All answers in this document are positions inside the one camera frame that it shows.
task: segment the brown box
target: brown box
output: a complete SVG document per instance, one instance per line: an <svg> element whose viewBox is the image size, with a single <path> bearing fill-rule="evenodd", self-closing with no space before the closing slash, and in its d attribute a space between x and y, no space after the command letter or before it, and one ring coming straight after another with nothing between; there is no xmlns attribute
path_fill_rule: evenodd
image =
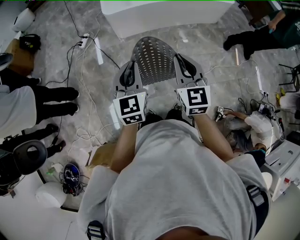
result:
<svg viewBox="0 0 300 240"><path fill-rule="evenodd" d="M34 55L20 48L19 39L13 39L5 52L11 53L14 56L12 63L8 66L9 69L22 76L27 76L32 72L34 67Z"/></svg>

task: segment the floor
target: floor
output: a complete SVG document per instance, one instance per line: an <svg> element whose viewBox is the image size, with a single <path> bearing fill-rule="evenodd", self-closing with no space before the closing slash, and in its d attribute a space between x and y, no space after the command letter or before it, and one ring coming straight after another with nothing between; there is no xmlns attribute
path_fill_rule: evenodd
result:
<svg viewBox="0 0 300 240"><path fill-rule="evenodd" d="M80 34L83 35L88 31L97 32L98 24L95 21L95 17L101 11L99 1L71 1L67 2L67 4ZM46 2L38 9L36 15L35 22L27 32L38 34L41 37L42 46L35 56L35 67L32 75L34 77L42 77L43 85L49 81L60 82L66 78L68 73L67 51L81 39L77 36L64 2ZM101 47L119 66L122 66L130 59L131 52L141 37L153 36L165 41L176 52L183 53L199 62L205 73L216 65L236 65L235 49L232 48L226 52L222 48L223 42L231 34L253 30L237 5L233 5L215 24L193 24L162 28L125 39L117 37L102 13L98 15L97 19L100 22L98 37ZM242 62L244 61L242 47L237 46L237 49L240 62ZM76 75L78 75L79 80L82 82L82 57L79 58L77 67L75 67L76 59L82 53L83 50L79 48L76 48L74 51L68 83L70 87L80 91L80 97L77 100L80 111L73 117L66 116L62 118L59 138L64 139L67 146L61 153L49 158L41 168L41 172L47 181L58 179L57 174L47 174L53 163L65 164L68 161L75 161L80 166L82 173L88 175L84 166L89 158L92 146L99 146L105 142L114 141L120 133L120 130L116 129L114 125L110 125L99 133L97 136L98 140L94 138L91 143L91 141L79 139L73 144L71 149L72 143L78 139L76 131L79 129L77 133L82 135L86 134L86 132L80 130L80 128L86 131L89 128L91 100L85 88L76 78ZM262 89L269 93L269 100L275 105L275 92L279 90L278 84L288 81L288 76L285 75L288 70L278 66L278 64L298 65L299 61L296 52L292 49L260 51L254 53L252 59L257 62ZM103 125L113 123L109 107L114 99L112 87L113 78L117 70L114 64L105 56L104 64L98 65L95 46L91 45L88 48L85 53L82 72L84 82L95 101L100 117L100 119L97 117L93 107L90 119L90 132L92 135L95 135ZM259 90L258 76L255 75L255 72L255 63L247 61L240 67L217 67L206 74L212 94L212 106L209 115L214 117L214 107L217 105L234 110L242 110L238 98L243 98L248 109L250 99L260 100L262 95L254 93ZM253 92L253 94L249 94L247 91L248 81L248 91ZM66 83L51 83L48 85L51 88L64 86L66 86ZM150 85L148 89L148 107L161 116L166 116L167 111L176 102L176 95L173 90L172 81ZM279 115L284 120L285 128L288 131L293 129L288 128L287 124L289 121L295 122L293 115L285 112L279 113ZM33 129L29 129L28 132L43 128L49 122L59 125L60 117L44 120ZM45 139L46 146L51 145L54 136ZM78 208L81 197L69 196L65 206Z"/></svg>

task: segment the white marker cube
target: white marker cube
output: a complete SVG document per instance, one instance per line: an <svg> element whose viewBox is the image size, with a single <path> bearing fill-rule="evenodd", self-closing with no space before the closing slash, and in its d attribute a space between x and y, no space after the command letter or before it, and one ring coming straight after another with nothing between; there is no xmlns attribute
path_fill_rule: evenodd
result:
<svg viewBox="0 0 300 240"><path fill-rule="evenodd" d="M124 125L145 121L146 97L146 92L140 92L113 100L117 115Z"/></svg>
<svg viewBox="0 0 300 240"><path fill-rule="evenodd" d="M177 89L177 97L187 116L204 114L210 106L210 86Z"/></svg>

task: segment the black chair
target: black chair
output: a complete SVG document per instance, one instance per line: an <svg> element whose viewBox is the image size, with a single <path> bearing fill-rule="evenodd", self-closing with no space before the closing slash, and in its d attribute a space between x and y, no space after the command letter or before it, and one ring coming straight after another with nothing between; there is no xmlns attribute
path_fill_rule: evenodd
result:
<svg viewBox="0 0 300 240"><path fill-rule="evenodd" d="M289 68L291 70L291 73L287 73L287 74L292 75L291 82L282 83L282 84L279 84L279 86L293 84L294 87L295 87L295 91L287 91L287 92L298 92L300 90L300 82L299 82L299 77L298 77L298 75L300 74L300 64L296 67L289 67L289 66L282 65L282 64L279 64L279 65L283 66L283 67L286 67L286 68Z"/></svg>

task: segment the black bag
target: black bag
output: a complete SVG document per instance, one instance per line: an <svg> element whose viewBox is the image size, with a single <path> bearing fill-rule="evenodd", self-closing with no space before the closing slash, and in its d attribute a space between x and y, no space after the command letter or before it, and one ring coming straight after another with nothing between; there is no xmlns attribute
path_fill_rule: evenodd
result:
<svg viewBox="0 0 300 240"><path fill-rule="evenodd" d="M20 48L35 53L41 47L41 38L37 34L28 34L20 37Z"/></svg>

